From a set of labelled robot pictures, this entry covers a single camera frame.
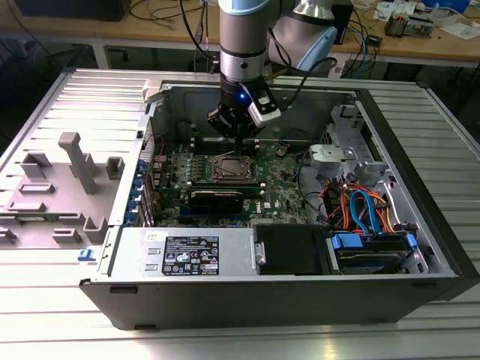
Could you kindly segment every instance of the desk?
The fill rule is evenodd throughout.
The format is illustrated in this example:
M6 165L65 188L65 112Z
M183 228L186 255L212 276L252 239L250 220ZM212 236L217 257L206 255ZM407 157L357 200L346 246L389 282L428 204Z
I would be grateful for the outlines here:
M151 0L152 8L172 5L170 0ZM185 6L194 8L197 1ZM141 17L149 17L146 4L135 9ZM166 15L177 14L178 9L165 10ZM84 19L57 19L46 17L21 16L22 23L34 33L40 41L89 44L94 49L99 68L108 68L108 56L104 47L150 47L167 49L189 49L191 43L182 18L176 17L172 23L174 30L169 30L153 22L140 20L127 14L121 22L101 22ZM387 37L383 31L383 21L372 21L373 11L368 11L364 17L359 10L361 22L364 23L372 35L383 38L377 60L381 62L397 62L419 65L439 65L472 68L480 61L480 37L472 40L461 40L439 29L433 31L430 39L422 37L403 37L401 39ZM480 10L469 8L467 16L480 17ZM187 15L190 26L195 29L199 22L200 12L194 11ZM211 7L209 11L210 49L219 50L219 13L218 7ZM11 16L6 0L0 0L0 38L18 40L29 39ZM352 58L359 51L354 35L348 33L342 45L332 48L332 55L339 59L339 65Z

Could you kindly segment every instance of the warning label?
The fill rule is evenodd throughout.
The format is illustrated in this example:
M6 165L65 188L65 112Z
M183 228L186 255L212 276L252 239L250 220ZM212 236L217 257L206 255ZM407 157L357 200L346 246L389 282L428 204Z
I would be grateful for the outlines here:
M163 252L164 275L218 275L217 236L169 236Z

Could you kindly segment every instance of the floor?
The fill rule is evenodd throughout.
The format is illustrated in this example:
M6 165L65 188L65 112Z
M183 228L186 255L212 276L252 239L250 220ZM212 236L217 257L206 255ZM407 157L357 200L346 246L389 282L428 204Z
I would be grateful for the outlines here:
M49 52L73 49L64 44L45 44ZM39 101L55 81L64 66L78 68L96 68L95 59L88 48L83 48L72 58L63 55L48 62L46 54L38 44L27 44L28 57L18 58L13 55L0 65L0 153L7 148L18 130L23 126ZM128 70L192 71L194 69L194 52L190 50L159 49L159 64L152 61L152 50L128 48L129 60L125 61L121 53L110 54L113 68ZM0 55L6 59L10 54L0 42ZM196 69L206 71L206 63L197 57ZM359 79L401 80L416 79L427 83L450 109L465 97L465 84L473 69L464 69L458 73L453 67L418 68L416 65L375 64L372 71L356 74ZM469 100L457 114L463 126L480 142L480 81L472 90Z

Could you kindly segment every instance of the circuit board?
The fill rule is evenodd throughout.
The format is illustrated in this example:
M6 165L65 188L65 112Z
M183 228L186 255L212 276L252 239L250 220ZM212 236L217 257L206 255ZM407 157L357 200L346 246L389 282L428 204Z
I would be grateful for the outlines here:
M161 216L158 227L251 227L254 224L305 224L305 203L299 195L294 179L294 153L278 156L279 144L260 147L255 156L238 160L232 156L192 154L185 145L178 145L165 153L161 176L155 190L160 194ZM214 186L219 178L238 181L239 176L250 183L261 184L259 196L246 196L240 214L192 217L185 221L180 215L187 211L192 191L192 177L197 184Z

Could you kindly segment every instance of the slotted metal surface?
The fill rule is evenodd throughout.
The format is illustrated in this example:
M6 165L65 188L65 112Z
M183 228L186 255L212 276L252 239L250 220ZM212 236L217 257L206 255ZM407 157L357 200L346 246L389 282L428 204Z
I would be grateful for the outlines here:
M10 161L2 157L0 203L7 201L15 177L23 173L18 161L27 148L68 161L55 147L58 134L65 129L79 131L83 151L97 159L125 153L134 137L134 124L145 111L141 88L152 77L161 75L78 70L61 80L37 111L25 141L11 152ZM277 82L298 83L291 79ZM480 269L478 149L428 90L407 82L313 79L309 83L370 90ZM169 360L480 357L478 286L453 301L427 304L396 324L142 332L113 328L77 288L79 279L94 271L94 265L79 265L75 250L0 251L2 358L26 359L47 352L49 359L92 355Z

